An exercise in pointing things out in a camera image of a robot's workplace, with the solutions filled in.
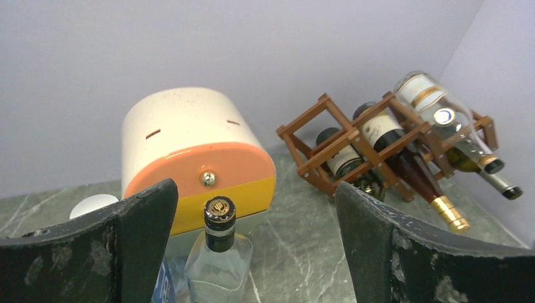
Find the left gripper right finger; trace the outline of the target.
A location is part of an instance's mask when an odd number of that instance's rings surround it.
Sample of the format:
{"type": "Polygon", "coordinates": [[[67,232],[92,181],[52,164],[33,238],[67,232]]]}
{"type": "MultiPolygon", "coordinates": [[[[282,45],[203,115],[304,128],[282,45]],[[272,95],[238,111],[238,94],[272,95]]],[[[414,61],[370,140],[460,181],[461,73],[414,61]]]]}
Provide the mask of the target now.
{"type": "Polygon", "coordinates": [[[358,302],[534,301],[534,251],[440,229],[346,182],[334,197],[358,302]]]}

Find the blue square bottle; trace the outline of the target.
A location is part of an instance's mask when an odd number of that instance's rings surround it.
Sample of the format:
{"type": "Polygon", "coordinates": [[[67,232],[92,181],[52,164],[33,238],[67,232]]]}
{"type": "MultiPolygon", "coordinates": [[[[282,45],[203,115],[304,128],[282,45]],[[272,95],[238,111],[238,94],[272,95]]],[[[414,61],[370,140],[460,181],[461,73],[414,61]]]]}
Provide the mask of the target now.
{"type": "Polygon", "coordinates": [[[154,302],[178,198],[151,188],[57,226],[72,248],[56,302],[154,302]]]}

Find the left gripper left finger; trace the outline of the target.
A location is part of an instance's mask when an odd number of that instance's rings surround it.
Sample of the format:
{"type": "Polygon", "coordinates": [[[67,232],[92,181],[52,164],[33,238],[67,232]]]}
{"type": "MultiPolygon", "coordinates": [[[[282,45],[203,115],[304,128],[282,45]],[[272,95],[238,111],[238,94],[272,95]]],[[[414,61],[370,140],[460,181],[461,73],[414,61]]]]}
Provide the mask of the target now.
{"type": "Polygon", "coordinates": [[[2,302],[149,302],[178,203],[165,179],[72,220],[1,240],[2,302]]]}

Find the clear square bottle black cap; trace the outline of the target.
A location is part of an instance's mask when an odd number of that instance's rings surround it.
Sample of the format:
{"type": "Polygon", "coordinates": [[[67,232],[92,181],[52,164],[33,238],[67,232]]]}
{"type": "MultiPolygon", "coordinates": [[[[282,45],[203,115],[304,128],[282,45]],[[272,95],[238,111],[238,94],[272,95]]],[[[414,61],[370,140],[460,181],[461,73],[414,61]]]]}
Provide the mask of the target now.
{"type": "Polygon", "coordinates": [[[195,241],[185,264],[191,302],[244,301],[253,246],[236,233],[236,206],[216,196],[204,206],[204,232],[195,241]]]}

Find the clear round glass bottle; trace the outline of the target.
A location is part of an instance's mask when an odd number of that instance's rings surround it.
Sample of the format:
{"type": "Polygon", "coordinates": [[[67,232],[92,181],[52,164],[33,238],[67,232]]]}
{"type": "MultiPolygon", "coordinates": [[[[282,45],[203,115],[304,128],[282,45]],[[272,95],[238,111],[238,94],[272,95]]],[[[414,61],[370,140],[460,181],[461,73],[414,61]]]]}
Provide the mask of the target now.
{"type": "Polygon", "coordinates": [[[505,167],[473,126],[467,105],[448,92],[436,79],[420,70],[408,73],[394,87],[399,101],[433,125],[442,140],[457,148],[488,174],[505,167]]]}

